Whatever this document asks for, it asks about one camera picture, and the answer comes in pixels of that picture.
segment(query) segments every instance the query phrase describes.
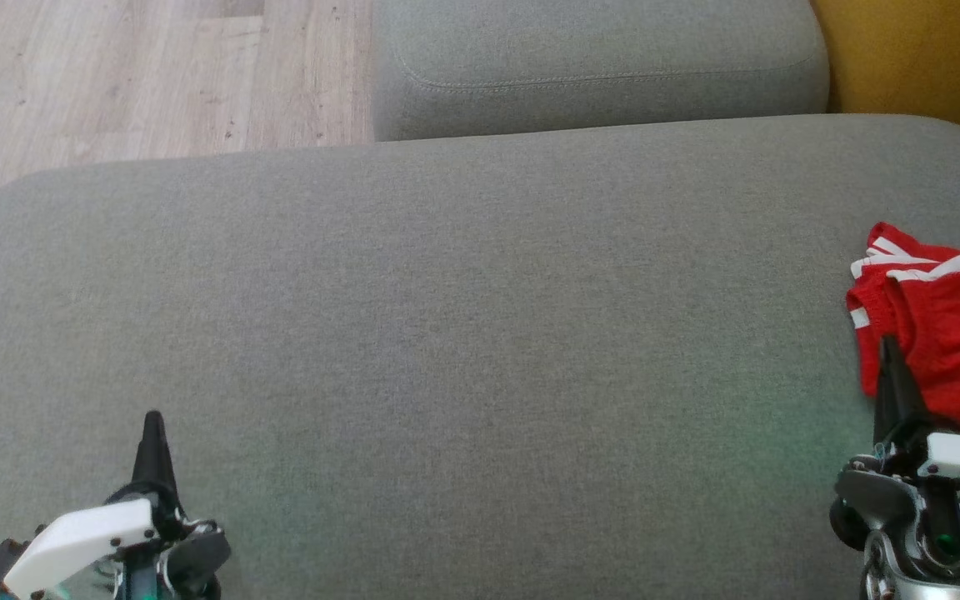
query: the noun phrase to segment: cushion seam stitching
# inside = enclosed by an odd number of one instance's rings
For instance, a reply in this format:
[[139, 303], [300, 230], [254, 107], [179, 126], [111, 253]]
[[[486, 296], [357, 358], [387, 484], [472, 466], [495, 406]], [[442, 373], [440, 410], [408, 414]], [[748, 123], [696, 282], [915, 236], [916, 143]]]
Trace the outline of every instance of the cushion seam stitching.
[[400, 71], [414, 83], [422, 85], [424, 88], [430, 88], [432, 91], [450, 92], [450, 93], [470, 93], [486, 92], [498, 90], [499, 88], [553, 88], [570, 87], [570, 85], [601, 85], [604, 83], [632, 83], [639, 80], [655, 79], [675, 79], [678, 77], [726, 77], [735, 75], [751, 75], [751, 73], [775, 73], [789, 71], [812, 60], [816, 60], [819, 54], [820, 45], [814, 43], [814, 48], [804, 58], [800, 58], [793, 63], [782, 66], [774, 66], [758, 69], [723, 69], [723, 71], [683, 71], [683, 72], [610, 72], [602, 75], [572, 75], [565, 77], [550, 77], [537, 79], [518, 79], [504, 81], [490, 81], [485, 83], [449, 83], [426, 79], [414, 72], [410, 65], [403, 60], [396, 48], [390, 48], [392, 56], [395, 58]]

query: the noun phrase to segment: gray fabric upholstery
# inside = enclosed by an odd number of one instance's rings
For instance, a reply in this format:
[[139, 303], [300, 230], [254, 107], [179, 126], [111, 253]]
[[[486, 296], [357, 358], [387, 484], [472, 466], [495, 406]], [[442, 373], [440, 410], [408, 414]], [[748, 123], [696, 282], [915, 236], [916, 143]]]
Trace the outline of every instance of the gray fabric upholstery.
[[808, 0], [376, 4], [377, 140], [822, 113]]
[[960, 128], [778, 117], [41, 173], [0, 191], [0, 539], [167, 417], [226, 598], [850, 598], [843, 308], [960, 246]]

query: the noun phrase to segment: wooden floor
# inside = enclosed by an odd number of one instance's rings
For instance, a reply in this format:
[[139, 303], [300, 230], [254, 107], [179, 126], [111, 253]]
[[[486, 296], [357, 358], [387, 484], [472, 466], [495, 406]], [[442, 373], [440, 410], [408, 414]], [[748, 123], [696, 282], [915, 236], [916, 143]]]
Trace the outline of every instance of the wooden floor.
[[0, 186], [371, 141], [373, 0], [0, 0]]

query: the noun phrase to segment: yellow wall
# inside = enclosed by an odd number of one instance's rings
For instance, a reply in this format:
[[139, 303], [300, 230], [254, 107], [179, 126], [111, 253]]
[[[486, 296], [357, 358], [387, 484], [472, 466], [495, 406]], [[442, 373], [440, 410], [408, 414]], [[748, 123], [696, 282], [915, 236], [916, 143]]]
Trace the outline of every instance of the yellow wall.
[[812, 0], [832, 64], [834, 113], [960, 124], [960, 0]]

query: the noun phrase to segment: red shorts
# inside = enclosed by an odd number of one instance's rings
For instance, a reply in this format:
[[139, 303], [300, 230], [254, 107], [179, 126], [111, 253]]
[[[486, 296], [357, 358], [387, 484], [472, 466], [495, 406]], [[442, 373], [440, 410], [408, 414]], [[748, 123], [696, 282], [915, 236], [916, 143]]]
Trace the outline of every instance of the red shorts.
[[929, 409], [960, 422], [960, 251], [879, 223], [866, 255], [847, 292], [863, 390], [876, 395], [880, 338], [896, 335]]

